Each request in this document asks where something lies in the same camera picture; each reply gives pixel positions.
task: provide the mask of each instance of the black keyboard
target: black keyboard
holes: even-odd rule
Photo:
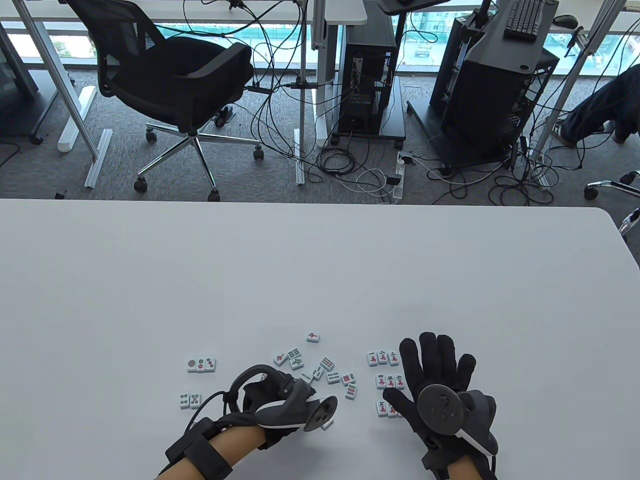
[[[544,7],[545,0],[518,0],[514,2],[507,28],[504,29],[504,36],[524,42],[535,42],[538,39]]]

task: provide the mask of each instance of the window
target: window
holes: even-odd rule
[[[405,34],[398,57],[398,69],[411,71],[431,71],[436,72],[442,62],[449,34],[455,18],[464,17],[471,12],[414,12],[407,17]],[[397,17],[392,18],[394,27],[397,26]],[[16,50],[23,58],[39,58],[29,35],[21,33],[15,27],[17,22],[11,22],[10,34]],[[223,25],[223,24],[191,24],[194,30],[208,31],[212,33],[228,32],[240,28],[243,25]],[[48,28],[56,29],[56,34],[64,33],[69,29],[69,23],[48,22]],[[177,35],[175,30],[187,31],[186,24],[161,24],[159,25],[163,34],[167,37]],[[274,57],[276,68],[282,69],[289,66],[294,70],[300,65],[300,47],[297,46],[299,28],[285,24],[265,24],[264,29],[274,47]],[[74,31],[69,31],[69,35],[53,35],[52,41],[62,58],[79,59],[84,64],[88,60],[96,58],[95,48],[89,41],[86,32],[77,29],[74,24]],[[569,56],[565,57],[566,44],[570,36],[568,34],[552,33],[547,37],[545,47],[560,58],[560,63],[556,70],[557,74],[565,74],[573,65],[578,49],[574,47]],[[255,50],[253,63],[258,68],[265,68],[271,55],[264,41],[264,34],[259,26],[249,26],[229,38],[213,38],[208,40],[216,42],[222,46],[229,46],[232,42],[242,42]],[[336,57],[336,67],[339,62],[339,55]],[[640,35],[629,35],[623,38],[621,35],[607,35],[599,50],[587,59],[582,69],[582,75],[600,75],[607,64],[606,74],[615,76],[620,71],[624,71],[631,65],[636,65],[640,60]],[[307,65],[310,69],[316,67],[317,51],[311,49],[311,28],[307,29]]]

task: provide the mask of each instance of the forearm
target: forearm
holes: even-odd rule
[[[233,467],[265,441],[264,429],[254,426],[232,427],[213,437],[209,443]],[[203,480],[203,477],[187,458],[183,458],[157,480]]]
[[[482,480],[474,462],[468,456],[449,465],[448,470],[451,480]]]

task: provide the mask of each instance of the chair base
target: chair base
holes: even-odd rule
[[[157,140],[156,130],[165,132],[171,135],[176,135],[182,137],[182,139],[176,143],[174,146],[169,148],[166,152],[158,155],[155,159],[151,160],[148,164],[146,164],[142,169],[138,170],[137,175],[138,178],[134,183],[134,190],[138,193],[144,193],[147,191],[148,185],[147,180],[145,178],[145,173],[153,170],[155,167],[165,162],[167,159],[173,157],[176,153],[180,152],[182,149],[192,146],[195,148],[198,158],[200,159],[200,163],[202,164],[202,168],[205,171],[207,178],[209,179],[209,183],[211,184],[211,192],[209,193],[209,197],[207,200],[209,202],[219,202],[220,201],[220,193],[218,192],[218,188],[216,187],[216,180],[207,165],[207,161],[205,160],[204,153],[202,152],[202,145],[200,142],[209,142],[209,143],[235,143],[235,144],[244,144],[244,145],[253,145],[253,159],[254,160],[262,160],[264,159],[264,151],[262,149],[262,145],[257,140],[251,140],[250,138],[238,138],[238,137],[228,137],[224,135],[213,135],[209,133],[203,133],[202,131],[209,125],[211,120],[209,120],[206,124],[204,124],[196,133],[184,134],[180,132],[177,128],[170,127],[168,125],[157,125],[147,123],[147,132],[146,137],[148,142],[155,142]]]
[[[640,169],[623,175],[619,182],[614,182],[613,180],[592,182],[584,188],[584,198],[586,200],[595,200],[598,197],[599,188],[613,188],[634,198],[640,198],[640,189],[630,186],[638,176],[640,176]],[[638,221],[640,221],[640,207],[632,211],[620,224],[618,230],[625,241],[627,241],[627,234],[637,225]]]

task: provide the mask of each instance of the gray carpet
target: gray carpet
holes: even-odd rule
[[[73,72],[76,89],[84,85],[95,84],[95,72]],[[430,95],[435,78],[431,76],[403,77],[403,104],[408,99]],[[558,85],[553,80],[547,88],[551,92]],[[581,79],[575,86],[568,101],[568,107],[578,104],[593,91],[594,79]],[[240,104],[255,111],[264,100],[263,95],[246,93]],[[288,136],[298,124],[298,103],[283,93],[275,95],[273,114],[278,128]],[[221,131],[233,136],[250,136],[249,124],[252,115],[236,108],[236,116]],[[306,142],[314,142],[313,113],[307,108]],[[64,193],[66,198],[94,200],[179,200],[204,201],[209,193],[209,184],[202,167],[192,148],[168,160],[165,164],[147,174],[148,192],[144,195],[133,190],[135,171],[150,161],[158,153],[173,145],[177,137],[159,132],[158,141],[149,144],[145,140],[143,115],[129,109],[116,98],[104,98],[99,94],[87,116],[89,130],[95,141],[103,128],[113,129],[113,139],[109,146],[104,166],[95,189],[83,187],[90,155],[81,138],[68,154],[61,154],[56,142],[67,121],[62,101],[57,99],[46,116],[41,128],[45,136],[42,145],[34,146],[20,140],[22,151],[0,170],[0,197],[4,198],[53,198],[56,192]],[[433,153],[426,147],[426,139],[417,124],[411,118],[406,121],[407,140],[404,149],[418,155],[432,158]],[[216,132],[215,126],[209,131]],[[595,136],[588,144],[595,145],[603,138]],[[343,139],[340,144],[346,146]],[[0,161],[13,147],[0,145]],[[376,203],[380,199],[363,193],[348,191],[334,179],[325,179],[320,183],[307,183],[302,187],[295,185],[294,164],[276,152],[265,150],[264,161],[253,160],[251,146],[204,144],[209,166],[214,172],[218,188],[224,202],[313,202],[313,203]],[[364,160],[367,142],[353,140],[350,151],[357,159]],[[559,183],[552,189],[556,206],[596,206],[605,209],[616,223],[620,222],[638,204],[620,192],[604,191],[593,202],[585,201],[582,190],[585,183],[600,179],[618,179],[623,173],[640,167],[638,153],[640,138],[631,137],[627,144],[620,146],[609,140],[601,147],[588,150],[584,168],[577,172],[559,171]],[[553,150],[552,157],[556,165],[577,165],[575,151]],[[395,168],[396,152],[391,142],[372,141],[367,165],[379,167],[386,173]],[[427,170],[411,166],[407,170],[404,186],[405,204],[430,204],[449,187],[442,182],[430,181]],[[482,173],[468,172],[467,182],[484,176]],[[457,200],[447,195],[441,204],[490,205],[489,189],[494,186],[493,179],[470,186],[467,196]],[[544,198],[538,190],[532,190],[532,196]],[[524,199],[519,194],[509,192],[504,202],[509,205],[522,205]],[[636,260],[640,260],[640,229],[629,235],[629,246]]]

